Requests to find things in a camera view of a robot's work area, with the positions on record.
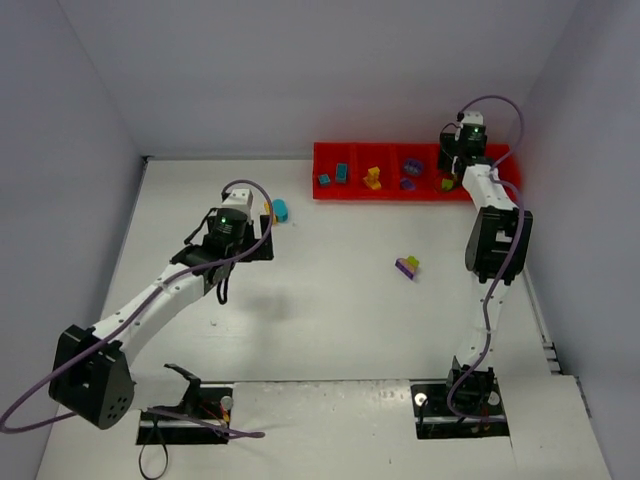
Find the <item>white table surface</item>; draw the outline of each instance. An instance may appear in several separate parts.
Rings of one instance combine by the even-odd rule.
[[[574,380],[549,373],[522,279],[495,344],[511,437],[416,440],[407,379],[446,376],[479,304],[463,260],[471,204],[317,203],[308,161],[151,162],[105,316],[157,276],[236,178],[287,202],[274,261],[240,264],[226,306],[209,295],[187,308],[133,368],[172,362],[238,382],[234,427],[267,437],[171,446],[167,480],[609,478]],[[394,267],[407,255],[421,262],[415,282]],[[139,478],[137,419],[54,425],[38,479]]]

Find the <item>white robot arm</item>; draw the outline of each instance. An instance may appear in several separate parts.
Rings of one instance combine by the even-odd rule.
[[[52,380],[49,395],[101,429],[115,425],[132,408],[180,406],[182,413],[188,415],[198,403],[200,379],[172,364],[165,365],[164,374],[142,376],[131,372],[130,366],[167,323],[214,287],[219,302],[226,303],[226,282],[237,261],[234,259],[242,252],[259,247],[241,262],[273,259],[270,234],[262,241],[254,235],[252,202],[249,189],[234,189],[223,195],[221,207],[209,211],[198,229],[185,240],[187,246],[151,285],[93,327],[69,327],[58,341],[54,370],[96,343],[113,337],[118,328],[130,322],[104,348]],[[269,222],[269,215],[260,217],[263,232],[267,232]],[[192,244],[205,223],[208,233],[202,244]]]
[[[485,395],[488,397],[491,391],[492,349],[485,350],[488,339],[493,338],[497,330],[509,285],[524,268],[533,216],[529,211],[519,211],[505,192],[493,160],[485,157],[487,136],[483,116],[479,112],[464,111],[458,114],[458,121],[455,133],[440,134],[438,169],[453,176],[454,184],[469,193],[478,210],[465,252],[467,270],[474,278],[476,308],[471,329],[456,352],[447,381],[450,393],[446,410],[454,406],[460,412],[473,411],[482,405],[487,400]],[[517,245],[512,249],[519,217],[524,221]],[[487,301],[496,279],[491,299]]]

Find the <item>black cable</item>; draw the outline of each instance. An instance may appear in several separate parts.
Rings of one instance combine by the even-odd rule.
[[[164,440],[162,431],[158,427],[158,416],[154,415],[152,421],[153,421],[153,428],[149,432],[147,439],[142,444],[142,450],[140,450],[140,455],[138,455],[138,468],[140,470],[140,475],[142,475],[142,478],[144,478],[144,480],[158,480],[159,478],[162,478],[164,474],[167,473],[167,468],[169,467],[169,450],[167,450],[167,442],[165,442]],[[155,434],[158,440],[160,440],[160,446],[162,446],[162,450],[164,451],[164,468],[162,469],[162,472],[160,472],[160,474],[156,477],[150,477],[149,475],[144,473],[144,468],[142,467],[142,454],[144,453],[144,449],[147,447],[147,445],[151,441],[153,434]]]
[[[442,132],[444,132],[447,129],[447,127],[456,127],[456,128],[458,128],[458,126],[455,123],[449,122],[444,127],[442,127],[442,130],[440,130],[440,134],[442,134]]]
[[[221,282],[218,282],[218,287],[216,289],[216,295],[218,296],[218,303],[220,305],[224,305],[229,300],[229,277],[225,278]]]
[[[213,207],[212,209],[210,209],[207,212],[207,214],[204,216],[204,218],[200,222],[200,225],[198,225],[198,228],[196,228],[193,232],[191,232],[191,235],[189,235],[187,238],[184,239],[184,244],[185,245],[189,245],[191,243],[191,240],[193,240],[193,238],[198,234],[198,232],[200,230],[202,230],[202,227],[204,227],[204,224],[206,223],[207,218],[209,218],[209,215],[211,215],[216,210],[218,210],[218,208],[217,207]]]

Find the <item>purple block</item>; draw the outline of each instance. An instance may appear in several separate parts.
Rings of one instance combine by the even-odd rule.
[[[396,268],[404,273],[409,279],[413,280],[416,274],[416,269],[407,262],[406,258],[399,258],[396,260]]]

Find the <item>white wall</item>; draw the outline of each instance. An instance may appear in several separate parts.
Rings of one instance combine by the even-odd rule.
[[[524,101],[577,0],[60,3],[143,153],[308,156]],[[483,109],[502,139],[512,113]]]
[[[529,97],[529,267],[616,480],[640,471],[640,3],[582,0]]]
[[[142,164],[54,0],[0,2],[0,410],[99,319]],[[12,424],[52,416],[42,394]],[[0,476],[34,478],[48,430],[0,435]]]

